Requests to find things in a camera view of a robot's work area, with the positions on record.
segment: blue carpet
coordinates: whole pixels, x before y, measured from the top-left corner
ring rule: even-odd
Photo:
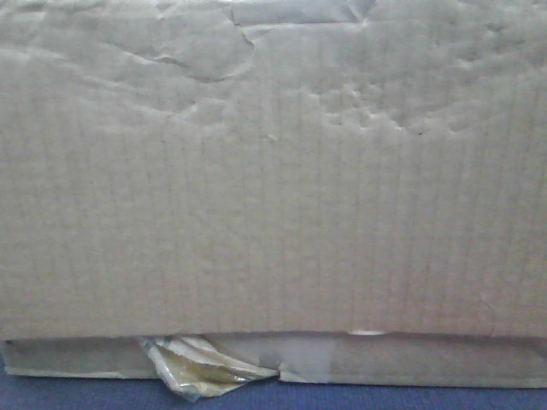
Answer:
[[[256,382],[187,403],[159,380],[23,378],[0,371],[1,410],[547,410],[547,389],[446,389]]]

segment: crumpled tape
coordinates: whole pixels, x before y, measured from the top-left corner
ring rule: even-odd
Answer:
[[[223,395],[279,374],[223,354],[203,337],[141,337],[139,341],[158,376],[188,401]]]

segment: creased cardboard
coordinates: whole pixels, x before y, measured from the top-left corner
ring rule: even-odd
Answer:
[[[547,8],[4,1],[0,338],[547,336]]]

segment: corrugated cardboard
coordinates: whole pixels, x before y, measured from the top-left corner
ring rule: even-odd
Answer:
[[[547,8],[0,6],[0,338],[547,336]]]

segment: torn cardboard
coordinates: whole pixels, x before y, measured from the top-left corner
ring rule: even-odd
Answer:
[[[547,336],[542,2],[0,6],[0,338]]]

